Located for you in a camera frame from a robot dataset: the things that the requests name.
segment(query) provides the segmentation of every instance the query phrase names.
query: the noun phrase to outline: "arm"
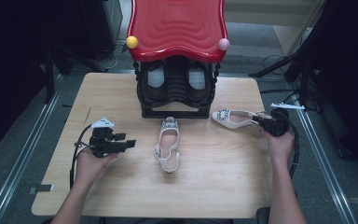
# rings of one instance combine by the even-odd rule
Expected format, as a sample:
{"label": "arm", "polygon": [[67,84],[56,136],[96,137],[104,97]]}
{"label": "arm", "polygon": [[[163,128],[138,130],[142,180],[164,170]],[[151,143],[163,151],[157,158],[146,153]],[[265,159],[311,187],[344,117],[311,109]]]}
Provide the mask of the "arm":
{"label": "arm", "polygon": [[261,133],[267,139],[272,164],[272,199],[268,223],[307,223],[287,168],[294,148],[294,137],[290,133],[280,137],[274,137],[264,130]]}
{"label": "arm", "polygon": [[77,157],[74,185],[53,218],[52,224],[80,223],[83,207],[92,184],[104,167],[116,157],[117,154],[109,154],[104,158],[96,158],[89,149],[80,152]]}

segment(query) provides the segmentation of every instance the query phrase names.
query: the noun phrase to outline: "hand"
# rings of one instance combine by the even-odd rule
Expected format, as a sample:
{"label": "hand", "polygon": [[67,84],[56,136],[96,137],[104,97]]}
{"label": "hand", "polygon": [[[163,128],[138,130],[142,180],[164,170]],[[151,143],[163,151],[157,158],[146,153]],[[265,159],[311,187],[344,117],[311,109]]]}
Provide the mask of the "hand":
{"label": "hand", "polygon": [[117,153],[113,153],[108,154],[106,157],[97,158],[90,149],[80,152],[77,157],[74,185],[87,189],[91,188],[106,165],[117,156]]}
{"label": "hand", "polygon": [[282,136],[275,137],[269,132],[261,129],[261,133],[266,137],[268,143],[268,150],[271,156],[271,162],[287,165],[290,154],[295,147],[295,137],[287,132]]}

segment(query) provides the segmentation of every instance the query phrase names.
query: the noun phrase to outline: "wooden table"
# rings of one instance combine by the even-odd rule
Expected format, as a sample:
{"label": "wooden table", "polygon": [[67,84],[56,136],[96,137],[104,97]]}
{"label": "wooden table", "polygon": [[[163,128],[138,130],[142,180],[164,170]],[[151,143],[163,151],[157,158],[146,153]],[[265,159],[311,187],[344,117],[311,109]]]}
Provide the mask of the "wooden table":
{"label": "wooden table", "polygon": [[[219,77],[211,112],[222,107],[264,110],[256,82]],[[115,123],[114,133],[136,139],[136,146],[106,167],[83,215],[247,218],[269,205],[271,167],[257,127],[229,130],[212,119],[179,119],[179,168],[169,175],[153,155],[162,119],[142,118],[135,76],[87,74],[42,182],[54,190],[37,193],[35,215],[56,214],[69,192],[74,142],[104,117]],[[91,129],[83,141],[90,137]]]}

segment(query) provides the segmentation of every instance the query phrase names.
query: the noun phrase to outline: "sandal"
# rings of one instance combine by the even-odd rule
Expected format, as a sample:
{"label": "sandal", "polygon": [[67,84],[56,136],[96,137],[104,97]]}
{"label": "sandal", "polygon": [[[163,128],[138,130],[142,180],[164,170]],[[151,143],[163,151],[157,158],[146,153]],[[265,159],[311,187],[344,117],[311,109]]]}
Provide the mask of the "sandal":
{"label": "sandal", "polygon": [[167,117],[162,122],[159,140],[155,146],[155,157],[161,163],[162,169],[171,174],[179,165],[179,152],[176,151],[179,141],[178,122],[173,117]]}
{"label": "sandal", "polygon": [[253,116],[256,116],[256,113],[245,110],[219,109],[212,113],[214,121],[229,129],[238,129],[248,124],[258,125]]}

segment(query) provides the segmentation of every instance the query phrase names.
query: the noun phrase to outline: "red lid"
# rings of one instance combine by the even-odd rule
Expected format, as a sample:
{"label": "red lid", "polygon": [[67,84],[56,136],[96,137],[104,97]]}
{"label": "red lid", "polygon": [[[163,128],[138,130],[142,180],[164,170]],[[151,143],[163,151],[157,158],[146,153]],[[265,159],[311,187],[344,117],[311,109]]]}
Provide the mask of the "red lid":
{"label": "red lid", "polygon": [[224,0],[132,0],[127,36],[138,40],[132,58],[150,62],[184,55],[221,62],[226,51],[219,41],[227,38],[223,6]]}

